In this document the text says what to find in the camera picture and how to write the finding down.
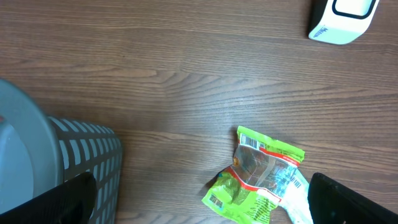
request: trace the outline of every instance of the black outline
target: black outline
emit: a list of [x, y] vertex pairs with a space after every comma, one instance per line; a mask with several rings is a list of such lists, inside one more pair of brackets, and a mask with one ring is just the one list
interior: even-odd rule
[[376, 3], [376, 0], [372, 0], [371, 6], [369, 7], [369, 11], [368, 11], [365, 15], [363, 15], [363, 16], [354, 15], [354, 14], [345, 13], [345, 12], [339, 12], [339, 11], [337, 11], [337, 9], [336, 9], [336, 3], [337, 3], [337, 0], [334, 0], [334, 1], [333, 1], [333, 5], [332, 5], [332, 7], [331, 7], [331, 9], [333, 10], [333, 12], [334, 12], [336, 15], [338, 15], [338, 16], [350, 17], [350, 18], [353, 18], [353, 19], [366, 19], [366, 18], [368, 18], [368, 17], [372, 14], [373, 7], [374, 7], [374, 5], [375, 5], [375, 3]]

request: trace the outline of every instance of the wooden table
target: wooden table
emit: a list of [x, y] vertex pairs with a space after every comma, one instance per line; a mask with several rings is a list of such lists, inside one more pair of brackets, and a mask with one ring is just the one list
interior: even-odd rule
[[[243, 125], [398, 213], [398, 2], [349, 45], [311, 1], [3, 0], [0, 76], [49, 114], [115, 129], [117, 223], [229, 223], [201, 202]], [[272, 223], [289, 223], [282, 209]]]

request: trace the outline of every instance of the red stripe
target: red stripe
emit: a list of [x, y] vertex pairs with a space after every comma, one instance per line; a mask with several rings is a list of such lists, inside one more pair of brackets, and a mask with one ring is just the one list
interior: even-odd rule
[[287, 162], [290, 162], [290, 163], [296, 165], [297, 167], [300, 165], [299, 162], [295, 161], [294, 159], [290, 158], [289, 156], [285, 156], [285, 155], [282, 155], [282, 154], [279, 154], [279, 153], [276, 153], [276, 152], [270, 152], [267, 149], [264, 149], [262, 147], [260, 148], [260, 151], [265, 153], [265, 154], [267, 154], [267, 155], [275, 156], [275, 157], [277, 157], [279, 159], [283, 159], [283, 160], [285, 160]]
[[273, 196], [277, 197], [279, 199], [279, 202], [282, 200], [280, 197], [276, 196], [274, 193], [272, 193], [271, 191], [269, 191], [264, 187], [255, 187], [243, 182], [243, 180], [235, 173], [235, 171], [231, 167], [226, 168], [224, 171], [229, 172], [236, 180], [238, 180], [242, 188], [254, 192], [258, 191], [259, 189], [266, 190], [269, 193], [271, 193]]

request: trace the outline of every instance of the white packet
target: white packet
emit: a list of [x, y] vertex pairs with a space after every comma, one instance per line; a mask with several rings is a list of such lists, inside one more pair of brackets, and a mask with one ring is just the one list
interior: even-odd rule
[[297, 169], [279, 204], [289, 214], [293, 224], [313, 224], [310, 205], [308, 204], [309, 186], [310, 184]]

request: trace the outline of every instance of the white device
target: white device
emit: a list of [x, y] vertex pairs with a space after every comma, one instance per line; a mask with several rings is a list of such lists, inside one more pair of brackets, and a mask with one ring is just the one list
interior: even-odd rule
[[330, 44], [348, 44], [368, 29], [379, 0], [317, 0], [308, 37]]

